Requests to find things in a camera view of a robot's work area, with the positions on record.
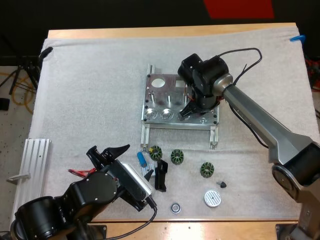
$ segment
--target blue cylinder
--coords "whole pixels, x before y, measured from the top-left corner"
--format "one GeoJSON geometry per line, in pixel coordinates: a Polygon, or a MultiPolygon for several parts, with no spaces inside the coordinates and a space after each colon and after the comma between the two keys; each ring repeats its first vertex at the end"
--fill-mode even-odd
{"type": "Polygon", "coordinates": [[[145,157],[144,157],[144,155],[142,154],[142,152],[139,151],[139,152],[136,154],[136,156],[137,156],[138,159],[139,159],[139,163],[140,163],[141,167],[145,168],[145,167],[147,166],[147,162],[146,162],[145,157]]]}

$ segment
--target yellow cable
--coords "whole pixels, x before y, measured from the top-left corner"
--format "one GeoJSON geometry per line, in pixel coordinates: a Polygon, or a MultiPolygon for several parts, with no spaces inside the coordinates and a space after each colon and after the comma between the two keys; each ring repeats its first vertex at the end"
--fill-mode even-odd
{"type": "MultiPolygon", "coordinates": [[[[26,82],[26,80],[27,80],[28,78],[29,78],[29,76],[26,76],[26,77],[22,80],[21,83],[26,82]]],[[[30,84],[30,83],[28,83],[28,82],[26,82],[26,84],[28,84],[29,87],[32,87],[32,84],[30,84]]],[[[28,94],[29,94],[29,91],[25,91],[25,94],[24,94],[24,106],[25,106],[26,110],[33,115],[33,114],[34,114],[34,111],[32,111],[32,110],[29,108],[28,103],[30,103],[30,102],[32,101],[32,99],[34,98],[34,92],[33,92],[33,91],[31,92],[31,98],[30,98],[29,101],[27,101],[27,99],[28,99],[28,94]]]]}
{"type": "MultiPolygon", "coordinates": [[[[2,76],[9,76],[10,74],[8,74],[8,73],[6,73],[6,72],[0,72],[0,75],[2,75],[2,76]]],[[[28,86],[29,86],[29,88],[32,88],[32,84],[30,84],[29,82],[27,82],[26,80],[29,78],[29,76],[26,76],[25,78],[23,78],[23,79],[21,79],[20,77],[18,77],[17,79],[18,80],[21,80],[21,81],[19,81],[18,83],[19,84],[22,84],[22,83],[26,83],[28,86]]],[[[14,87],[13,87],[13,90],[12,90],[12,95],[11,95],[11,98],[12,98],[12,101],[16,104],[16,105],[18,105],[18,106],[25,106],[25,108],[26,108],[26,110],[29,112],[29,113],[31,113],[31,114],[34,114],[34,112],[29,108],[29,106],[28,106],[28,104],[32,101],[32,99],[34,98],[34,93],[33,92],[31,92],[31,97],[30,97],[30,99],[29,100],[27,100],[28,99],[28,94],[29,94],[29,91],[25,91],[25,93],[24,93],[24,101],[23,101],[23,103],[21,103],[21,102],[18,102],[18,101],[16,101],[16,99],[15,99],[15,91],[16,91],[16,88],[17,88],[17,85],[15,85],[14,87]]]]}

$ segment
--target table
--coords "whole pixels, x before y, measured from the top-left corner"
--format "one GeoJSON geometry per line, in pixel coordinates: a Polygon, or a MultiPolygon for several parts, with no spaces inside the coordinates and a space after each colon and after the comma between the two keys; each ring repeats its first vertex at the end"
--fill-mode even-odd
{"type": "MultiPolygon", "coordinates": [[[[259,23],[179,27],[50,30],[49,39],[97,39],[129,37],[183,37],[227,34],[268,28],[292,27],[295,23],[259,23]]],[[[108,221],[108,237],[140,226],[137,221],[108,221]]],[[[292,221],[155,221],[126,239],[256,239],[275,240],[277,223],[292,221]]]]}

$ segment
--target round metal disc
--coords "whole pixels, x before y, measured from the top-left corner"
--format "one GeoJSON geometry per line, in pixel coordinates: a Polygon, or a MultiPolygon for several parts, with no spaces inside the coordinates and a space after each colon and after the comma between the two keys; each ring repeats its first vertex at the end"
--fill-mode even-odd
{"type": "Polygon", "coordinates": [[[209,190],[204,195],[204,201],[210,208],[213,208],[221,203],[221,197],[217,191],[209,190]]]}
{"type": "Polygon", "coordinates": [[[171,205],[170,210],[173,214],[178,214],[181,211],[181,206],[179,203],[174,203],[171,205]]]}

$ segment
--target white towel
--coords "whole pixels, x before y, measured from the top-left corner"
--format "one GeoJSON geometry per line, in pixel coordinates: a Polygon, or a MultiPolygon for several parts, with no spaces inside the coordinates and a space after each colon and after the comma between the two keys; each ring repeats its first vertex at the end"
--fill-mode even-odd
{"type": "MultiPolygon", "coordinates": [[[[193,53],[206,60],[228,50],[259,48],[262,62],[237,86],[290,130],[319,141],[302,46],[289,41],[297,35],[296,27],[286,27],[201,37],[46,39],[43,49],[51,46],[53,51],[43,62],[29,135],[52,140],[45,195],[62,195],[70,183],[80,180],[67,169],[93,167],[86,152],[94,145],[102,151],[130,144],[119,159],[140,170],[136,154],[147,65],[155,64],[158,73],[175,74],[181,61],[193,53]]],[[[237,52],[222,58],[235,78],[258,55],[237,52]]],[[[157,219],[261,220],[299,215],[300,206],[272,177],[268,150],[224,101],[216,150],[209,150],[209,131],[201,130],[152,129],[150,144],[162,148],[168,163],[167,191],[153,194],[157,219]],[[183,151],[181,165],[171,163],[173,149],[183,151]],[[211,178],[200,175],[204,162],[215,167],[211,178]],[[218,181],[226,182],[227,187],[220,188],[218,181]],[[218,190],[222,198],[216,208],[204,202],[211,189],[218,190]],[[181,205],[178,215],[170,211],[175,202],[181,205]]],[[[97,219],[148,219],[152,212],[149,207],[137,212],[118,199],[97,219]]]]}

